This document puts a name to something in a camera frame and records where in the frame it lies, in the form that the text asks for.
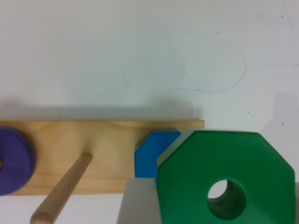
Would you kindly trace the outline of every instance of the wooden peg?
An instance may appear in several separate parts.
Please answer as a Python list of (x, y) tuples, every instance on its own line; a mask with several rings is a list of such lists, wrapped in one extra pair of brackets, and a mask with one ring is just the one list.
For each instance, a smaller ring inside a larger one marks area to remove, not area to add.
[(87, 152), (83, 152), (80, 155), (74, 165), (31, 216), (31, 224), (52, 224), (56, 221), (92, 158), (92, 155)]

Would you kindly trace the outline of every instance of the green octagon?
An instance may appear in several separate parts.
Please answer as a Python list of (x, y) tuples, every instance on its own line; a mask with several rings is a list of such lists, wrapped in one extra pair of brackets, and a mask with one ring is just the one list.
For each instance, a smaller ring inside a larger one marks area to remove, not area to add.
[(158, 159), (158, 193), (163, 224), (295, 222), (294, 171), (258, 133), (186, 132)]

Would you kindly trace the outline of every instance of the purple shape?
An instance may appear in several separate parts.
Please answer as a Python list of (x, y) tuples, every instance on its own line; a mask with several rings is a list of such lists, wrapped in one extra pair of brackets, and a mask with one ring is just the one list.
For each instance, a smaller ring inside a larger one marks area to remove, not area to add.
[(32, 176), (36, 154), (29, 140), (19, 131), (0, 127), (0, 196), (21, 189)]

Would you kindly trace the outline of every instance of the white background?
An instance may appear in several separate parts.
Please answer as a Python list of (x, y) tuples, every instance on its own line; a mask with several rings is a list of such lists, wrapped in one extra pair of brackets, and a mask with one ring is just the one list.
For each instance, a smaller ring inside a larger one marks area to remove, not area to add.
[[(0, 1), (0, 119), (203, 119), (261, 133), (299, 178), (298, 1)], [(43, 197), (2, 197), (28, 223)], [(121, 195), (57, 223), (115, 223)]]

